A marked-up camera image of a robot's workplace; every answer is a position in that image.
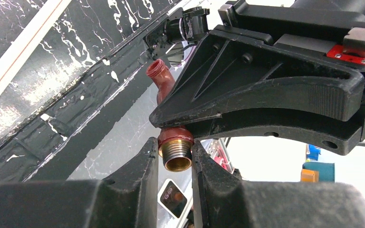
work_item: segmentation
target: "teal container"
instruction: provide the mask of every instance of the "teal container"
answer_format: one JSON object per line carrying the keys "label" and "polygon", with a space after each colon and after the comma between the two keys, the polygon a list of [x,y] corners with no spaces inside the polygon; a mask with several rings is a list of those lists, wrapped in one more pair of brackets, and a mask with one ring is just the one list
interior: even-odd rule
{"label": "teal container", "polygon": [[303,169],[318,171],[318,182],[335,182],[334,163],[306,162]]}

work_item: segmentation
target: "red pipe fitting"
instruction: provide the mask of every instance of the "red pipe fitting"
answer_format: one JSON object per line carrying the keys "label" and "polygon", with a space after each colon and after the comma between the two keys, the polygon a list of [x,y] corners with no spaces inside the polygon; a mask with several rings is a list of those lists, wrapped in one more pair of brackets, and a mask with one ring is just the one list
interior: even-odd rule
{"label": "red pipe fitting", "polygon": [[[154,61],[146,70],[146,74],[159,89],[157,93],[157,105],[159,105],[172,90],[175,80],[161,59]],[[193,136],[184,126],[162,129],[158,141],[159,155],[163,157],[163,165],[167,170],[179,172],[190,168]]]}

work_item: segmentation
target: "paint-splattered surface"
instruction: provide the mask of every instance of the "paint-splattered surface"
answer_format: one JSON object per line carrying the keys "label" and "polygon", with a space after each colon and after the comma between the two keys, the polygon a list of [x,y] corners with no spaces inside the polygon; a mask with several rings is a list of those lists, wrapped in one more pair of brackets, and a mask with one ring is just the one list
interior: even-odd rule
{"label": "paint-splattered surface", "polygon": [[[43,3],[0,0],[0,56]],[[31,114],[39,113],[170,4],[171,0],[71,1],[1,95],[0,139],[15,133]],[[123,83],[120,72],[108,70],[108,77]]]}
{"label": "paint-splattered surface", "polygon": [[47,0],[0,0],[0,57]]}

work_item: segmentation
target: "metal thread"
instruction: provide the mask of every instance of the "metal thread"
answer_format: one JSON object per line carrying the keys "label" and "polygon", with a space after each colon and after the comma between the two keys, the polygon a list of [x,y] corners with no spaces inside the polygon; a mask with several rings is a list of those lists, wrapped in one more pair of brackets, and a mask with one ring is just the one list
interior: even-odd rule
{"label": "metal thread", "polygon": [[191,146],[190,141],[181,139],[164,143],[159,149],[164,167],[173,172],[181,172],[190,168],[192,164]]}

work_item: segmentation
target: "bolt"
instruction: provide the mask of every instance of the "bolt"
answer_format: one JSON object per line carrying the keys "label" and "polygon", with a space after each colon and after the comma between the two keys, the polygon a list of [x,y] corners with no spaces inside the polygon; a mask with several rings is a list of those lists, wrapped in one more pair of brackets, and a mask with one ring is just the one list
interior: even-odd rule
{"label": "bolt", "polygon": [[241,56],[241,59],[244,63],[246,64],[250,64],[252,62],[252,56],[248,53],[244,53],[242,56]]}

